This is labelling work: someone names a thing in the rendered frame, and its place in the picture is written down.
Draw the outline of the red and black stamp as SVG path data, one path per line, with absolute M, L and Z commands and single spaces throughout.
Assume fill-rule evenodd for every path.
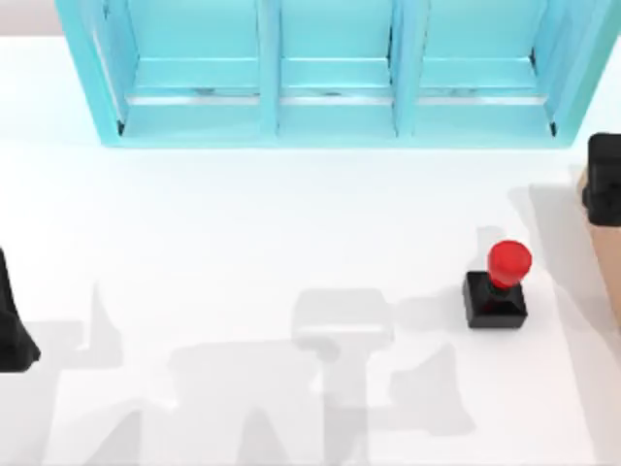
M 522 281 L 530 272 L 530 250 L 515 240 L 491 247 L 485 270 L 465 275 L 462 294 L 471 329 L 519 329 L 528 317 Z

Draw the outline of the black stapler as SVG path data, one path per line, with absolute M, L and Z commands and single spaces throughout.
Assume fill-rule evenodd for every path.
M 621 227 L 621 134 L 598 132 L 589 138 L 582 203 L 592 224 Z

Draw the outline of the light blue rack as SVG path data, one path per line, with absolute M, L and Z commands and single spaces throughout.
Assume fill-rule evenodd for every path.
M 119 148 L 561 148 L 621 0 L 54 0 Z

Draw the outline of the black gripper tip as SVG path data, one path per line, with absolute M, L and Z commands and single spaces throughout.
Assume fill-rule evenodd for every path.
M 18 314 L 6 257 L 0 248 L 0 373 L 24 373 L 41 354 Z

